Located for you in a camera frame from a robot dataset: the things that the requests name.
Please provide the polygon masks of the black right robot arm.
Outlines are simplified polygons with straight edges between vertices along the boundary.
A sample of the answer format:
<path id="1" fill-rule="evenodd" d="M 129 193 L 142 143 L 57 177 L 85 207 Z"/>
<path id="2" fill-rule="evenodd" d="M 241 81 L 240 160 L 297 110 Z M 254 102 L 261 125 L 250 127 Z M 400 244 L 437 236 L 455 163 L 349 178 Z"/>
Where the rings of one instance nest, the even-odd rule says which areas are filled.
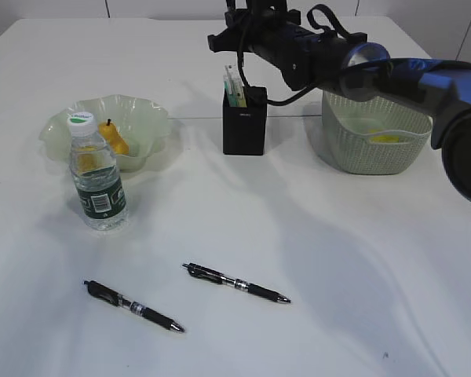
<path id="1" fill-rule="evenodd" d="M 228 2 L 226 27 L 209 49 L 252 53 L 277 68 L 299 99 L 320 89 L 352 101 L 382 97 L 433 119 L 431 146 L 445 173 L 471 202 L 471 63 L 395 58 L 363 32 L 345 29 L 331 8 L 302 14 L 284 1 Z"/>

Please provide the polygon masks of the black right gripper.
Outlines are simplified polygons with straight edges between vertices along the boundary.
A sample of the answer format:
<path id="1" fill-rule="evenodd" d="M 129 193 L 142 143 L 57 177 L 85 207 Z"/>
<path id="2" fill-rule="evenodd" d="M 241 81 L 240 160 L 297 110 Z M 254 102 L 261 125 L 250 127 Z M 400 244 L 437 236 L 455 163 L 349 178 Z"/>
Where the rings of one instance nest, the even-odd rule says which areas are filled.
<path id="1" fill-rule="evenodd" d="M 254 53 L 284 75 L 308 75 L 310 56 L 301 45 L 310 34 L 301 26 L 301 12 L 288 10 L 286 16 L 225 15 L 226 29 L 207 37 L 214 52 Z"/>

